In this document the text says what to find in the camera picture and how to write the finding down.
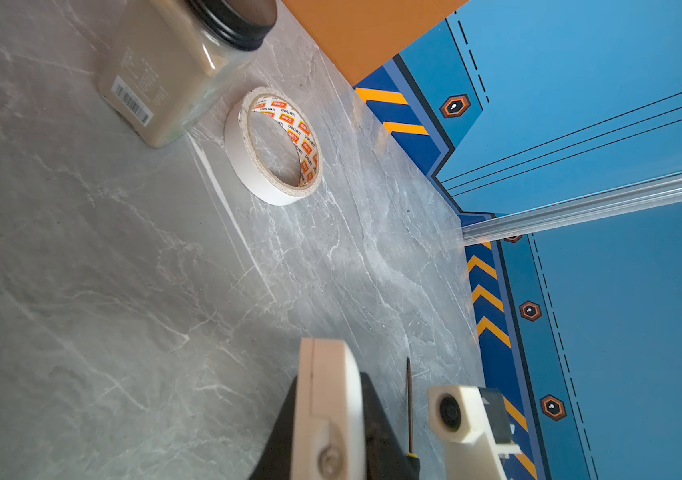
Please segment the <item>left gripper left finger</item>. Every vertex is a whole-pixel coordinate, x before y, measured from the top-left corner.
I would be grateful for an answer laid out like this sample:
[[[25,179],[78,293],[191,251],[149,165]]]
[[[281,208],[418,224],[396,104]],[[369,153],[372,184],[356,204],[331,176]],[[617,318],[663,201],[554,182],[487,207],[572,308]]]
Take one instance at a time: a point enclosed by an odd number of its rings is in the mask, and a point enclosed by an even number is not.
[[[294,378],[250,480],[290,479],[296,389],[297,378]]]

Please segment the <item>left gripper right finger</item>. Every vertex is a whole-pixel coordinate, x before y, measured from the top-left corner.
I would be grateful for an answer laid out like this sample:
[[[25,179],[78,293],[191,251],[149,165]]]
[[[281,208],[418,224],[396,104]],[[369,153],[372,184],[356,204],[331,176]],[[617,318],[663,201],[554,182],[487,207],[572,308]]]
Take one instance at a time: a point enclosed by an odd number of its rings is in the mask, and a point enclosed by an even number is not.
[[[370,376],[361,373],[368,480],[416,480],[420,472],[402,450]]]

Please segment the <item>white tape roll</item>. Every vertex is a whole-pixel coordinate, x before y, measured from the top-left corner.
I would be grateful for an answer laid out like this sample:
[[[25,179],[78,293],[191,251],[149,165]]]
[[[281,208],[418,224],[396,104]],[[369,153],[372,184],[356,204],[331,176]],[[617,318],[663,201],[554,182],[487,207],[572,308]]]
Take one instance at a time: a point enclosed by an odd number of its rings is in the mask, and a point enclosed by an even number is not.
[[[251,137],[251,117],[260,113],[280,126],[296,151],[299,181],[279,179],[259,157]],[[224,129],[225,149],[242,184],[260,200],[287,206],[312,195],[323,179],[324,159],[312,125],[286,94],[258,87],[238,100],[229,111]]]

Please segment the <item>glass jar black lid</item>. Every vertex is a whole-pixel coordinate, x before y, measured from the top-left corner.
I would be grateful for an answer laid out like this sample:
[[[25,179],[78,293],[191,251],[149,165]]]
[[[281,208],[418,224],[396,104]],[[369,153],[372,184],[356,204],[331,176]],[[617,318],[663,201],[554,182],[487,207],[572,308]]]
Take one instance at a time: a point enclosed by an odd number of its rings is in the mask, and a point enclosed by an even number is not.
[[[278,18],[262,1],[130,1],[98,90],[143,139],[186,133],[247,68]]]

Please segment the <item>black yellow screwdriver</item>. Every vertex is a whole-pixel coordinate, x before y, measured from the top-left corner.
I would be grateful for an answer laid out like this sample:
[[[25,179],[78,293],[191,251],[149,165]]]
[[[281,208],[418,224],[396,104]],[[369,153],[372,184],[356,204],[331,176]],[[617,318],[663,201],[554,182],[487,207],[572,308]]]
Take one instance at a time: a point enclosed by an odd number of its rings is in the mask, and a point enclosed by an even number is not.
[[[406,398],[407,398],[407,425],[408,425],[408,449],[406,461],[413,472],[413,478],[420,478],[420,459],[415,453],[414,443],[414,408],[413,408],[413,374],[411,359],[406,359]]]

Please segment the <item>small white remote control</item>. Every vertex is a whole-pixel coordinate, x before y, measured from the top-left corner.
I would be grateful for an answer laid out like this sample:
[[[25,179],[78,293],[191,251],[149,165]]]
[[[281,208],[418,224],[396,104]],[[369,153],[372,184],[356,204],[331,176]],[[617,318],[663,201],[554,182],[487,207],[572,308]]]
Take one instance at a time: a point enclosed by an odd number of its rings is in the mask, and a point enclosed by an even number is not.
[[[361,376],[343,340],[301,340],[290,477],[366,477]]]

